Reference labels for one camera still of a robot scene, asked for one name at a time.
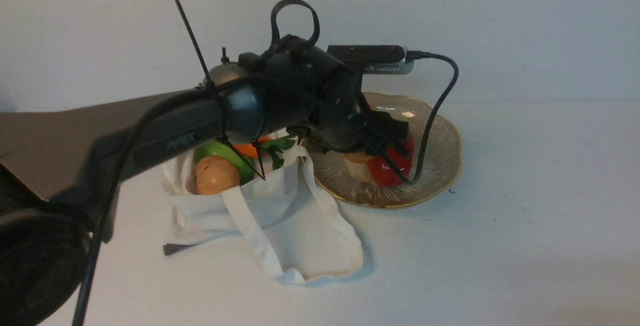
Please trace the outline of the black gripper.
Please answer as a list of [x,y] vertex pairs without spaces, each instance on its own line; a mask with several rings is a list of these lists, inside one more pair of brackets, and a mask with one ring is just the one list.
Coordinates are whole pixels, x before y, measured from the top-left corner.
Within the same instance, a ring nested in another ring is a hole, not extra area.
[[407,121],[393,118],[371,104],[349,111],[319,109],[303,127],[303,139],[313,152],[326,154],[365,153],[378,156],[391,149],[407,157],[410,128]]

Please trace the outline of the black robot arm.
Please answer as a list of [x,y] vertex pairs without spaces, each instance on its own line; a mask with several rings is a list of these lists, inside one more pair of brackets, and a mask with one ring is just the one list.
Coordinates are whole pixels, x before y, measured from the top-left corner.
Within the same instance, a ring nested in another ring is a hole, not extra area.
[[89,288],[96,248],[114,231],[122,182],[209,140],[247,144],[280,129],[322,151],[403,150],[406,123],[370,111],[362,76],[395,73],[397,45],[316,46],[281,36],[270,14],[262,54],[224,56],[194,89],[58,112],[1,114],[1,324],[35,326],[78,284]]

